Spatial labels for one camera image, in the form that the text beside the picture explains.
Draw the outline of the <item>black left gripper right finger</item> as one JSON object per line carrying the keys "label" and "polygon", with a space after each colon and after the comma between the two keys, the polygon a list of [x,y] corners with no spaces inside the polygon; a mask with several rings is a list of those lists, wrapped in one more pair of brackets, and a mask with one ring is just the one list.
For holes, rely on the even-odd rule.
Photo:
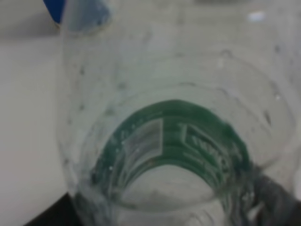
{"label": "black left gripper right finger", "polygon": [[254,226],[299,226],[301,202],[287,192],[279,183],[266,176],[261,168],[254,166],[253,187],[255,203],[261,209],[255,215]]}

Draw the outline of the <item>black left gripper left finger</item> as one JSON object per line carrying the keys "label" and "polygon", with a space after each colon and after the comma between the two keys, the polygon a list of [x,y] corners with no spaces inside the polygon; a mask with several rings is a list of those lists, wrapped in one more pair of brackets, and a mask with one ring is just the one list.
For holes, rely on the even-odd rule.
{"label": "black left gripper left finger", "polygon": [[78,215],[68,194],[62,196],[47,210],[30,220],[25,226],[77,226]]}

